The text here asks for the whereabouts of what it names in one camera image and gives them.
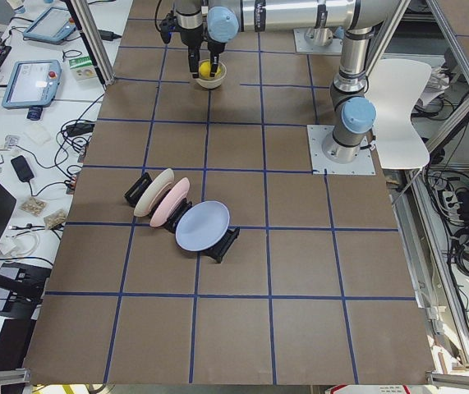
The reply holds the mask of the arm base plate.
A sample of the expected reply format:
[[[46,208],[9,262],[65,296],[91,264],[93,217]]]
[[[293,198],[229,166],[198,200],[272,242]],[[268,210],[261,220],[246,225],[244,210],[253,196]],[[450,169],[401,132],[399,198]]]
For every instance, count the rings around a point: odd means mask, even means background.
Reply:
[[[344,147],[333,138],[333,126],[308,125],[312,172],[316,175],[374,176],[375,165],[366,137],[356,147]]]
[[[293,31],[297,53],[340,56],[343,47],[344,29],[339,27]]]

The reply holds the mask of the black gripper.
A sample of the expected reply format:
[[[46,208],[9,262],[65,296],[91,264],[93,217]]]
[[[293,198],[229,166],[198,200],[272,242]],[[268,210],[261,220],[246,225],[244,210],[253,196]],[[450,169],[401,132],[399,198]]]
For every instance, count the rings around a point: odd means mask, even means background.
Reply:
[[[193,14],[176,12],[177,26],[179,28],[182,42],[188,47],[188,65],[191,76],[197,79],[200,67],[200,47],[203,42],[203,16],[200,11]],[[223,44],[215,41],[208,41],[210,71],[209,77],[215,77],[218,73],[219,57],[223,52]]]

